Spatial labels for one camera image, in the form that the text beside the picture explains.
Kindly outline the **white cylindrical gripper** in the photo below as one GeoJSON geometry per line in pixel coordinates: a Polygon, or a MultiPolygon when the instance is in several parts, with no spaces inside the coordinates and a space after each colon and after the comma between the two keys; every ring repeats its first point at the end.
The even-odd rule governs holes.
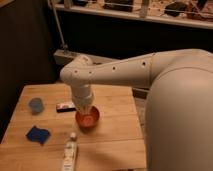
{"type": "Polygon", "coordinates": [[[93,103],[93,92],[89,84],[73,86],[72,101],[78,112],[89,112],[93,103]]]}

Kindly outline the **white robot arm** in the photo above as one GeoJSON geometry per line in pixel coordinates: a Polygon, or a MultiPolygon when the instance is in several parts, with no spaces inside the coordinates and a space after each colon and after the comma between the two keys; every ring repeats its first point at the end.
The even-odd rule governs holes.
{"type": "Polygon", "coordinates": [[[83,114],[92,106],[93,84],[146,88],[148,171],[213,171],[213,53],[171,50],[99,65],[80,55],[60,77],[83,114]]]}

